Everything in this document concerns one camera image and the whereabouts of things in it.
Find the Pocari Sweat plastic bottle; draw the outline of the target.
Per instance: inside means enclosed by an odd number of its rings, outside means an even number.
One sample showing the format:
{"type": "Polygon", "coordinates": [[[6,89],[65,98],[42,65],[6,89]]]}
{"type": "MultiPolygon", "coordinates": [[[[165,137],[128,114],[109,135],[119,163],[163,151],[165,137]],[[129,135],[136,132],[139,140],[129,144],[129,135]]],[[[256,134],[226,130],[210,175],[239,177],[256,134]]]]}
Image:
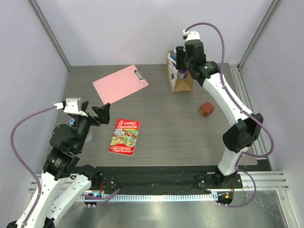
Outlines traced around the Pocari Sweat plastic bottle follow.
{"type": "Polygon", "coordinates": [[[171,52],[170,57],[173,65],[176,66],[176,60],[177,60],[176,48],[174,48],[174,50],[171,52]]]}

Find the burlap canvas tote bag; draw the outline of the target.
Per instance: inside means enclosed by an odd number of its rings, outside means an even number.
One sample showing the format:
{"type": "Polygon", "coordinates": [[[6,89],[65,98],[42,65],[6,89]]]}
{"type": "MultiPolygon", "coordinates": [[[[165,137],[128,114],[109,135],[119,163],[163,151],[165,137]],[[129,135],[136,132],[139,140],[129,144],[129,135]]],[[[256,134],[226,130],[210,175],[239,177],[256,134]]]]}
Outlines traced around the burlap canvas tote bag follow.
{"type": "Polygon", "coordinates": [[[172,50],[169,50],[169,52],[167,54],[167,59],[168,59],[167,76],[168,76],[168,81],[169,81],[169,85],[171,88],[171,92],[176,93],[176,92],[193,91],[194,81],[191,78],[189,73],[187,74],[187,78],[185,80],[180,80],[179,78],[177,78],[178,70],[176,69],[176,67],[173,65],[173,63],[171,61],[171,57],[170,57],[171,52],[172,52],[172,50]]]}

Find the small water bottle blue cap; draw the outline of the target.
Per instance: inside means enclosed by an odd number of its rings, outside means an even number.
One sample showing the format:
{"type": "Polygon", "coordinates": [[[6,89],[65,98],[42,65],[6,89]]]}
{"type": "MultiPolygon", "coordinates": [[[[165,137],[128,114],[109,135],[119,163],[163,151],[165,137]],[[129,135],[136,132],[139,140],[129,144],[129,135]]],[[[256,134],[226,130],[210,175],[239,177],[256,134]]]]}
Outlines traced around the small water bottle blue cap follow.
{"type": "Polygon", "coordinates": [[[70,124],[71,124],[71,125],[73,125],[74,122],[75,122],[75,119],[74,119],[74,118],[70,119],[70,124]]]}

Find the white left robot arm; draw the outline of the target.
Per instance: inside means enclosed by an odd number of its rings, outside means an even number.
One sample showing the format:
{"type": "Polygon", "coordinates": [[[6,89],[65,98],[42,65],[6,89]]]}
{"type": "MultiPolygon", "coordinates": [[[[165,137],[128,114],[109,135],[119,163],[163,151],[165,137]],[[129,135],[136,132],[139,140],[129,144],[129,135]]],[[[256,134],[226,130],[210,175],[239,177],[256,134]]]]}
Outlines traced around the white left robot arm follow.
{"type": "Polygon", "coordinates": [[[101,172],[94,166],[84,165],[70,187],[58,199],[55,198],[63,184],[70,179],[79,161],[77,155],[82,152],[90,127],[109,124],[109,103],[101,107],[93,106],[92,110],[96,116],[91,116],[86,111],[88,104],[88,101],[82,102],[80,98],[68,98],[30,114],[15,124],[11,130],[10,144],[13,153],[33,176],[37,189],[20,218],[7,225],[9,228],[54,228],[78,197],[101,183],[101,172]],[[75,121],[72,125],[61,124],[53,130],[49,141],[52,150],[47,156],[39,178],[18,154],[14,145],[14,133],[19,125],[29,118],[54,109],[62,109],[75,121]]]}

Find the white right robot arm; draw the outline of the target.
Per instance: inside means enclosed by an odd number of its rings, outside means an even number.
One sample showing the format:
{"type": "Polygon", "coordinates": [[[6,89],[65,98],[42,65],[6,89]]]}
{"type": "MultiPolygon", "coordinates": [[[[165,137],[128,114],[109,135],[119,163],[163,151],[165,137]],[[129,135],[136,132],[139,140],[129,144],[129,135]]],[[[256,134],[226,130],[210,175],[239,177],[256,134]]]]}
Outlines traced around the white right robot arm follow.
{"type": "Polygon", "coordinates": [[[225,150],[213,180],[220,187],[229,186],[236,177],[241,154],[258,139],[264,119],[241,102],[220,73],[217,63],[206,60],[200,40],[186,41],[175,49],[177,70],[190,73],[212,95],[228,120],[230,128],[222,136],[225,150]]]}

